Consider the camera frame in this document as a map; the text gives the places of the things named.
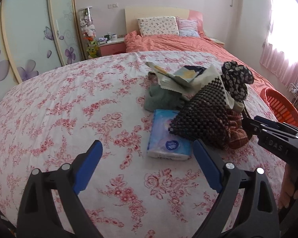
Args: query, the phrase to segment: mug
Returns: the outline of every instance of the mug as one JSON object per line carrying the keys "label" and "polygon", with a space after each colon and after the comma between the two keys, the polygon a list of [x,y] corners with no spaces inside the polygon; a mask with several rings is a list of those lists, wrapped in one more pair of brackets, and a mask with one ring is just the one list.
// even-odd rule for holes
{"label": "mug", "polygon": [[107,38],[107,41],[110,40],[110,35],[105,35],[104,37]]}
{"label": "mug", "polygon": [[113,34],[113,35],[111,35],[111,39],[112,39],[112,40],[116,40],[116,39],[117,39],[117,34]]}

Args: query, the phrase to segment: window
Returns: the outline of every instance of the window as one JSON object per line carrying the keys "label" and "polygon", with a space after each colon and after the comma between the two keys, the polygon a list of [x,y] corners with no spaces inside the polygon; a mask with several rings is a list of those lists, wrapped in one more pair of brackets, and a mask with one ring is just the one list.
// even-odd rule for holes
{"label": "window", "polygon": [[267,42],[284,52],[292,65],[298,62],[298,3],[296,0],[272,0],[271,32]]}

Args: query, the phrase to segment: floral bedspread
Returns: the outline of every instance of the floral bedspread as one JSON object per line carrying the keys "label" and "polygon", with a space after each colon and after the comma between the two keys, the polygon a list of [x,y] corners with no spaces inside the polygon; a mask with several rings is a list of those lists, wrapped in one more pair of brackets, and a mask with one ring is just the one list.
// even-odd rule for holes
{"label": "floral bedspread", "polygon": [[[146,61],[174,72],[183,65],[220,62],[200,52],[158,51],[120,54],[61,67],[14,87],[0,103],[0,210],[16,224],[22,191],[34,168],[55,170],[101,140],[103,156],[79,198],[104,237],[191,237],[210,211],[217,193],[193,158],[146,156],[152,113],[143,109],[151,81]],[[274,120],[249,88],[251,116]],[[241,169],[266,170],[277,198],[284,162],[257,145],[220,152]],[[65,229],[71,227],[57,194]],[[234,223],[242,193],[227,222]]]}

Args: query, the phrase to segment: human hand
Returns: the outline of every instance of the human hand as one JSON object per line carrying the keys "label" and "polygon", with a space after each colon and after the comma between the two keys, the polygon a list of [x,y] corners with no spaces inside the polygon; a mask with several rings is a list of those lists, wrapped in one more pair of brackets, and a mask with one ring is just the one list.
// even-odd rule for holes
{"label": "human hand", "polygon": [[285,172],[282,182],[282,188],[280,191],[280,196],[278,199],[278,207],[281,209],[283,207],[288,208],[290,203],[290,198],[293,196],[294,199],[298,199],[298,190],[295,192],[295,184],[292,181],[292,177],[298,175],[298,171],[293,169],[289,164],[285,165]]}

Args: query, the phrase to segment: orange bedsheet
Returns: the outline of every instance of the orange bedsheet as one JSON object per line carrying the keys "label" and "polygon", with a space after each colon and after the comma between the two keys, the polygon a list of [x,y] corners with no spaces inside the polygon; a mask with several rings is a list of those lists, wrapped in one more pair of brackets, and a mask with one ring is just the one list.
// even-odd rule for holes
{"label": "orange bedsheet", "polygon": [[197,37],[180,37],[174,35],[156,35],[141,37],[137,34],[137,31],[132,31],[125,36],[126,52],[143,52],[143,51],[191,51],[191,52],[205,52],[215,55],[220,61],[234,60],[239,64],[247,66],[253,73],[255,81],[252,87],[260,94],[261,91],[273,85],[265,79],[263,76],[254,71],[251,67],[231,55],[224,48],[215,44],[207,36],[200,35]]}

